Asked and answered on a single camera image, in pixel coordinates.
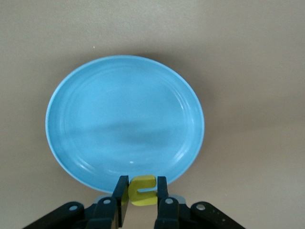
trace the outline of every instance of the light blue disc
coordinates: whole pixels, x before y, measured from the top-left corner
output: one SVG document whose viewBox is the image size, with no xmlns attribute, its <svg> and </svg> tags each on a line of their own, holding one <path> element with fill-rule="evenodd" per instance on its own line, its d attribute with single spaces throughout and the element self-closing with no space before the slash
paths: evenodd
<svg viewBox="0 0 305 229">
<path fill-rule="evenodd" d="M 70 73 L 46 113 L 46 135 L 75 179 L 111 193 L 121 175 L 181 176 L 204 134 L 203 112 L 189 84 L 165 65 L 110 56 Z"/>
</svg>

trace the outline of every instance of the yellow object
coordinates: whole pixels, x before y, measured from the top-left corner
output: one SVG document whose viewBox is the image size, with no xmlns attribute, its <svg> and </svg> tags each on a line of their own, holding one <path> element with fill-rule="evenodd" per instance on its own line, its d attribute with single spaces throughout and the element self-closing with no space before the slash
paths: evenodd
<svg viewBox="0 0 305 229">
<path fill-rule="evenodd" d="M 157 184 L 154 175 L 145 175 L 134 177 L 128 187 L 129 200 L 135 206 L 154 205 L 158 202 L 155 191 L 139 192 L 139 189 L 152 188 Z"/>
</svg>

